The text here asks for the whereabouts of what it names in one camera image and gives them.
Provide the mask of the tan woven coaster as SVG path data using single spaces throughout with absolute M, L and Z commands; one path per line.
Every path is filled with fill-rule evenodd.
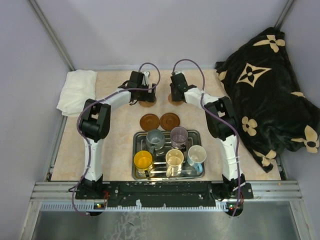
M 154 102 L 139 101 L 138 103 L 139 103 L 140 106 L 142 106 L 144 108 L 151 108 L 157 103 L 157 101 L 154 101 Z

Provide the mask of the dark brown wooden coaster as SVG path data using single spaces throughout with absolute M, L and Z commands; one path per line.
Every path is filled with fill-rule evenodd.
M 181 106 L 182 104 L 184 104 L 185 102 L 184 101 L 173 101 L 173 99 L 172 99 L 172 94 L 170 93 L 169 95 L 168 95 L 168 102 L 170 103 L 170 104 L 172 104 L 173 106 Z

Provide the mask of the reddish brown wooden coaster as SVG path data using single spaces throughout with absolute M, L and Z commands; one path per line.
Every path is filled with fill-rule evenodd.
M 180 118 L 175 113 L 165 113 L 160 118 L 160 126 L 166 131 L 171 131 L 173 128 L 180 126 Z

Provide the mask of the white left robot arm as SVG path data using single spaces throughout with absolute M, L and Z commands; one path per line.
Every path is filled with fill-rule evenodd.
M 77 120 L 77 130 L 84 138 L 84 171 L 79 187 L 86 189 L 91 197 L 103 195 L 102 147 L 110 132 L 111 113 L 135 101 L 154 103 L 156 84 L 149 84 L 150 72 L 132 71 L 125 81 L 112 94 L 100 99 L 87 99 Z

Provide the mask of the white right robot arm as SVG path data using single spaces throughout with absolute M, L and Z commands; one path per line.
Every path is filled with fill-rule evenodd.
M 235 133 L 239 124 L 230 99 L 226 96 L 211 96 L 195 85 L 188 85 L 181 71 L 174 72 L 170 78 L 173 102 L 183 101 L 205 111 L 208 131 L 213 138 L 219 139 L 223 192 L 227 197 L 235 198 L 246 180 L 239 164 L 239 146 Z

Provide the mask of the purple translucent cup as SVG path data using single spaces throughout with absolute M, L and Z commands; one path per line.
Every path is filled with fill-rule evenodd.
M 184 149 L 186 147 L 188 137 L 188 131 L 184 127 L 174 127 L 170 132 L 171 146 L 179 150 Z

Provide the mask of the grey mug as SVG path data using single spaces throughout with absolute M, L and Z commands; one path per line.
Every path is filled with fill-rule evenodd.
M 146 135 L 146 145 L 151 154 L 162 149 L 166 143 L 165 135 L 158 129 L 148 131 Z

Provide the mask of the white folded cloth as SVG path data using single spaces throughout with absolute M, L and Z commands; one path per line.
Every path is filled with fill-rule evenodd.
M 83 111 L 86 100 L 96 99 L 97 75 L 92 70 L 67 73 L 56 107 L 63 116 L 78 116 Z

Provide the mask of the yellow mug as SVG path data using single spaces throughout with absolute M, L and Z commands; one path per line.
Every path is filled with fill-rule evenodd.
M 149 151 L 141 150 L 134 155 L 133 163 L 136 170 L 146 178 L 150 177 L 151 170 L 154 167 L 153 156 Z

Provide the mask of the white and blue mug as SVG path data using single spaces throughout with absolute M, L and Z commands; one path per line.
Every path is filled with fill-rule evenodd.
M 207 159 L 206 150 L 200 145 L 193 145 L 187 153 L 187 162 L 198 174 L 204 171 L 203 162 Z

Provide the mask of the cream mug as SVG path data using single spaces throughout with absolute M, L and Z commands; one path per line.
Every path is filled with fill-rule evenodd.
M 175 176 L 181 173 L 184 162 L 184 154 L 179 149 L 171 149 L 165 155 L 166 177 Z

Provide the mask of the black floral blanket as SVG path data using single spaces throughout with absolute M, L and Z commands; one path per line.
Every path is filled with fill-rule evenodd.
M 284 32 L 265 29 L 218 61 L 215 71 L 240 122 L 240 138 L 265 172 L 284 150 L 318 152 L 320 110 L 301 91 Z

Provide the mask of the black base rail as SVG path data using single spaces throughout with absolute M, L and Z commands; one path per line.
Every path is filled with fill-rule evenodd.
M 253 197 L 250 183 L 231 190 L 226 183 L 215 181 L 101 181 L 81 183 L 75 191 L 76 200 L 102 200 L 95 205 L 97 210 L 136 206 L 197 209 L 215 207 L 223 200 L 238 202 L 241 209 L 244 200 Z

